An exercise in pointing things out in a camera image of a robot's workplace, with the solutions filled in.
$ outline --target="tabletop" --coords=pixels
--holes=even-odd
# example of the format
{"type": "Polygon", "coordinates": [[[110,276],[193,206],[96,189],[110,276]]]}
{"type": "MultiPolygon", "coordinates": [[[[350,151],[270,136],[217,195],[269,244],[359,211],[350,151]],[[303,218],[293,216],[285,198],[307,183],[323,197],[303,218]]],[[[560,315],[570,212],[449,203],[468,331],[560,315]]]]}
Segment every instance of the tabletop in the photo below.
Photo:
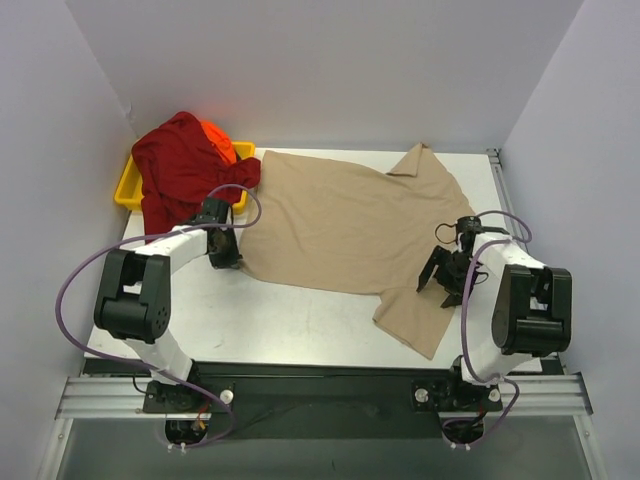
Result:
{"type": "MultiPolygon", "coordinates": [[[[266,150],[256,149],[256,157],[262,158],[266,150]]],[[[269,150],[353,162],[381,172],[390,170],[405,153],[269,150]]],[[[501,209],[486,155],[436,153],[436,157],[456,178],[476,212],[501,209]]],[[[491,224],[505,227],[499,216],[492,216],[491,224]]],[[[132,212],[123,238],[143,232],[142,214],[132,212]]],[[[499,279],[490,276],[474,288],[468,320],[471,349],[491,335],[498,286],[499,279]]],[[[434,358],[428,360],[374,325],[373,312],[380,303],[375,295],[261,282],[241,271],[214,270],[206,257],[193,260],[176,272],[171,277],[171,288],[169,328],[185,353],[196,361],[447,369],[461,353],[460,308],[434,358]]],[[[112,355],[137,358],[124,342],[96,327],[89,346],[112,355]]],[[[518,370],[541,371],[540,361],[527,362],[518,370]]]]}

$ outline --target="dark red towel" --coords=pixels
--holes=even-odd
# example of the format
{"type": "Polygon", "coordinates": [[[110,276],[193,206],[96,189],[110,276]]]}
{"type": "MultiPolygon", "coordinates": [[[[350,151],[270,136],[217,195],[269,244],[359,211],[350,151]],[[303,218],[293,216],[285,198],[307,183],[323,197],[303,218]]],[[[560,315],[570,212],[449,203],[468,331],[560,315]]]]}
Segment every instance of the dark red towel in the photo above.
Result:
{"type": "MultiPolygon", "coordinates": [[[[142,213],[147,235],[164,233],[198,212],[211,190],[226,183],[247,188],[260,182],[260,160],[227,165],[200,122],[187,112],[152,130],[131,149],[142,175],[142,213]]],[[[226,188],[215,197],[236,203],[242,191],[226,188]]]]}

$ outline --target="beige towel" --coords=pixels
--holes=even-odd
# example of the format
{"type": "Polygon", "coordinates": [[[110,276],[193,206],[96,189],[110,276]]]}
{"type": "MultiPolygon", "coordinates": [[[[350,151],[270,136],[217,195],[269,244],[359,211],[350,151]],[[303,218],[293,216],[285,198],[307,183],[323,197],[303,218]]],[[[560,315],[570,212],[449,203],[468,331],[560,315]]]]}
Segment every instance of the beige towel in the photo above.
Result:
{"type": "MultiPolygon", "coordinates": [[[[435,227],[472,215],[458,182],[421,144],[388,173],[353,163],[268,151],[258,189],[262,219],[243,232],[243,269],[259,280],[378,294],[376,324],[433,358],[453,309],[418,275],[435,227]]],[[[250,218],[257,209],[252,204],[250,218]]],[[[446,228],[440,236],[452,235],[446,228]]]]}

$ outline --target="yellow plastic bin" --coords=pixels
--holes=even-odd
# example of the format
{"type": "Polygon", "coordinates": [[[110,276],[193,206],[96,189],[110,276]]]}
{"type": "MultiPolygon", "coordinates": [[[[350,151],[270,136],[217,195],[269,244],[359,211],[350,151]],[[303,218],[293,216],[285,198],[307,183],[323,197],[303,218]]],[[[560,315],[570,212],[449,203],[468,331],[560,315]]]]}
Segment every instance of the yellow plastic bin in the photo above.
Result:
{"type": "MultiPolygon", "coordinates": [[[[240,158],[253,157],[256,153],[256,146],[251,142],[233,142],[233,148],[240,158]]],[[[240,201],[233,204],[233,213],[240,215],[244,212],[247,206],[247,192],[243,191],[240,201]]],[[[136,163],[133,161],[133,157],[129,155],[129,161],[127,166],[124,167],[124,173],[120,177],[118,188],[113,199],[118,205],[127,207],[131,211],[140,210],[140,202],[142,201],[142,176],[138,171],[136,163]]]]}

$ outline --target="white wall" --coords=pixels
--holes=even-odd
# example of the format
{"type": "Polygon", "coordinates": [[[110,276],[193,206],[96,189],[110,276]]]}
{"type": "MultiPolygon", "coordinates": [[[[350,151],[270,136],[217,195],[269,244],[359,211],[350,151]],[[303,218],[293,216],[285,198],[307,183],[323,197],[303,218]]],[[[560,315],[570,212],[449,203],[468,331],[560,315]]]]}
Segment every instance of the white wall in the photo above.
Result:
{"type": "MultiPolygon", "coordinates": [[[[57,331],[55,293],[121,234],[111,196],[134,136],[62,1],[2,2],[0,62],[0,477],[30,479],[82,358],[57,331]]],[[[81,338],[91,273],[66,304],[81,338]]]]}
{"type": "Polygon", "coordinates": [[[574,335],[612,479],[640,477],[640,3],[586,0],[504,149],[532,251],[574,276],[574,335]]]}
{"type": "Polygon", "coordinates": [[[503,145],[581,3],[68,0],[138,134],[457,152],[503,145]]]}

